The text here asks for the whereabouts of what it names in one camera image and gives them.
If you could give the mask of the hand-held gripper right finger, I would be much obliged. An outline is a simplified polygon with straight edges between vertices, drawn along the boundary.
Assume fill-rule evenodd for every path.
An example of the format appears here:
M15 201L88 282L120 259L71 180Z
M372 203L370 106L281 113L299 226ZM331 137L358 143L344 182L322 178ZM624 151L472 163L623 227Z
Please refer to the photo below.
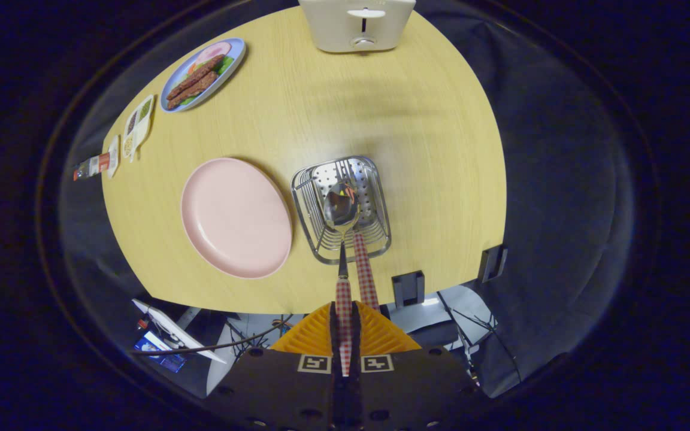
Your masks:
M380 312L354 303L353 355L361 430L461 430L481 414L481 390L443 346L420 347Z

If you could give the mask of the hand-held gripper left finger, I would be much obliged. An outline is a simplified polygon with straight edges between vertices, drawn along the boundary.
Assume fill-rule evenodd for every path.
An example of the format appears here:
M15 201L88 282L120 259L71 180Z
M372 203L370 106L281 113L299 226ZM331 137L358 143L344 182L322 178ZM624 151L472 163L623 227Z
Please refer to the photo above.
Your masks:
M333 303L280 339L250 348L206 398L219 419L252 430L334 430L334 387L340 376Z

